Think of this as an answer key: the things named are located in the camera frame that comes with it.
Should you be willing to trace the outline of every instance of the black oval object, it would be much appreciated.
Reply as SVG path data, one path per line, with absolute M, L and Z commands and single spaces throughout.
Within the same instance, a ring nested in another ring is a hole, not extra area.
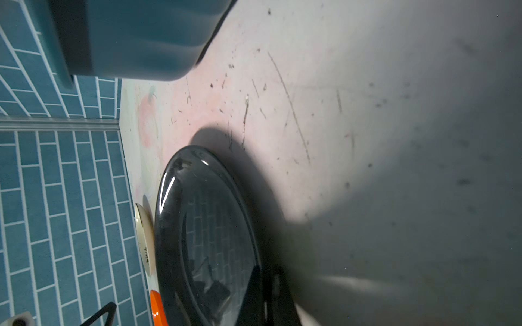
M 170 325 L 234 325 L 261 266 L 250 216 L 232 176 L 208 150 L 180 149 L 160 181 L 156 270 Z

